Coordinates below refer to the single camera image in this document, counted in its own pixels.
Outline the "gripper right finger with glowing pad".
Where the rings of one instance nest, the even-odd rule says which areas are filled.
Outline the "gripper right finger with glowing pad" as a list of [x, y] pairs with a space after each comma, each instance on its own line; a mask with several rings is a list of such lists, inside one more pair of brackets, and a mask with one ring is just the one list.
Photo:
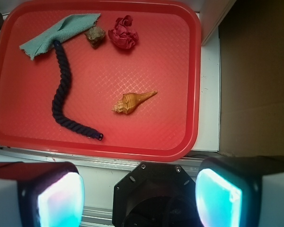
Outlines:
[[284, 227], [284, 156], [208, 157], [195, 198], [205, 227]]

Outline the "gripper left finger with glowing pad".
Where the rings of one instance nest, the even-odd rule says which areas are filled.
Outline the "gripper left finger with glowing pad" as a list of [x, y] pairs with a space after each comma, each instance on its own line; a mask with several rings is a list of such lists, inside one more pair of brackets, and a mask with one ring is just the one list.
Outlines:
[[78, 227], [83, 178], [70, 162], [0, 162], [0, 227]]

